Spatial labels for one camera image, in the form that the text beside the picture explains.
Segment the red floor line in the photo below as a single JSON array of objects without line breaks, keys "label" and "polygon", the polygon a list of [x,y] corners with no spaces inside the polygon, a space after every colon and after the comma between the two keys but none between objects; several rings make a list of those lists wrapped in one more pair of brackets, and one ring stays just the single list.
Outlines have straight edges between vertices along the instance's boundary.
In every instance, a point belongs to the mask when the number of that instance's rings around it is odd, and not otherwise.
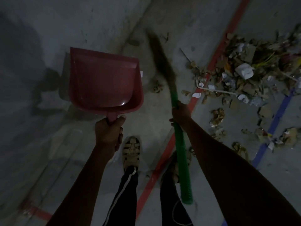
[{"label": "red floor line", "polygon": [[[232,17],[232,19],[227,27],[227,30],[225,31],[225,33],[221,39],[219,46],[217,47],[214,55],[212,56],[212,59],[207,67],[208,70],[213,71],[215,69],[215,64],[216,64],[217,59],[221,56],[224,49],[226,48],[226,43],[225,43],[226,35],[228,33],[233,33],[235,31],[240,19],[242,18],[244,12],[246,11],[246,7],[248,6],[249,2],[250,2],[250,0],[241,0],[239,7],[237,8],[234,16]],[[203,90],[197,88],[195,92],[202,93]],[[192,98],[190,100],[188,107],[191,112],[193,111],[197,102],[198,102],[198,98]],[[162,173],[164,167],[166,166],[166,162],[167,162],[168,158],[170,157],[171,152],[174,149],[174,147],[175,147],[175,134],[173,134],[171,139],[169,140],[167,147],[165,148],[152,176],[150,177],[149,182],[146,184],[145,189],[143,190],[140,198],[138,199],[136,220],[139,217],[148,197],[150,196],[160,174]]]}]

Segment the sandal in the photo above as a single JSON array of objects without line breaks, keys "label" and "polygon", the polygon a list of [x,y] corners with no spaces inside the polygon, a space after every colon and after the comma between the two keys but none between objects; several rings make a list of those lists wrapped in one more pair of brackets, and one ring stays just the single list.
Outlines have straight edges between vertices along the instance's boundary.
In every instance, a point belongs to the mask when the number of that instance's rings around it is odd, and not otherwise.
[{"label": "sandal", "polygon": [[122,161],[124,172],[129,166],[134,166],[138,170],[140,155],[140,142],[136,137],[130,137],[124,145],[122,151]]},{"label": "sandal", "polygon": [[[191,152],[186,150],[186,158],[187,158],[187,163],[188,166],[190,166],[191,163]],[[167,170],[165,171],[165,173],[162,176],[161,179],[161,184],[164,180],[164,177],[171,173],[172,174],[172,179],[174,180],[175,183],[180,183],[180,179],[179,179],[179,164],[178,164],[178,156],[177,156],[177,152],[175,151],[173,153],[173,155],[171,156],[171,163],[168,165]]]}]

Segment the leg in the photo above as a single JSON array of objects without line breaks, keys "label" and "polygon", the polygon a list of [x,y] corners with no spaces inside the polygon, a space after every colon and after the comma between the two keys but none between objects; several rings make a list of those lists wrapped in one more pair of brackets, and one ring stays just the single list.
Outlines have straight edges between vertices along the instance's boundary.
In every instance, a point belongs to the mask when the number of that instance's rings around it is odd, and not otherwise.
[{"label": "leg", "polygon": [[126,220],[128,225],[135,225],[138,173],[134,166],[129,166],[122,176],[119,189],[113,199],[103,226],[121,225]]},{"label": "leg", "polygon": [[121,225],[125,221],[127,225],[135,225],[139,155],[140,143],[137,138],[130,137],[122,151],[124,175],[103,226]]},{"label": "leg", "polygon": [[[190,152],[187,153],[187,155],[187,159],[189,159],[190,157],[191,161]],[[176,154],[174,154],[173,160],[169,165],[166,173],[163,175],[161,181],[160,200],[163,226],[193,225],[190,217],[186,212],[186,209],[180,201],[175,187],[175,183],[179,181],[177,168],[178,165]]]}]

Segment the red dustpan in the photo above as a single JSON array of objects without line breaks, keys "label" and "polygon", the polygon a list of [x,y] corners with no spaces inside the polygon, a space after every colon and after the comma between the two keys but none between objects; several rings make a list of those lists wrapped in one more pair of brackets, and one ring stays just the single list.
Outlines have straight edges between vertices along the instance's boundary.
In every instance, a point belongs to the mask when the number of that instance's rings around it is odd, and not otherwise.
[{"label": "red dustpan", "polygon": [[138,59],[79,48],[70,48],[70,57],[69,96],[79,109],[106,115],[112,123],[141,107]]}]

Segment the black pants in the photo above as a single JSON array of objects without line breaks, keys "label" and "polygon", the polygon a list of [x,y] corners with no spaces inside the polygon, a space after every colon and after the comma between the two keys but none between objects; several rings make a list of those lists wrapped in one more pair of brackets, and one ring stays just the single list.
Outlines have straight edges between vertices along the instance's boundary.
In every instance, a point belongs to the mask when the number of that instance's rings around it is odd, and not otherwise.
[{"label": "black pants", "polygon": [[[127,168],[122,176],[117,194],[107,214],[103,226],[135,225],[138,173],[133,166]],[[192,222],[182,205],[172,177],[165,176],[160,192],[162,225],[192,225]]]}]

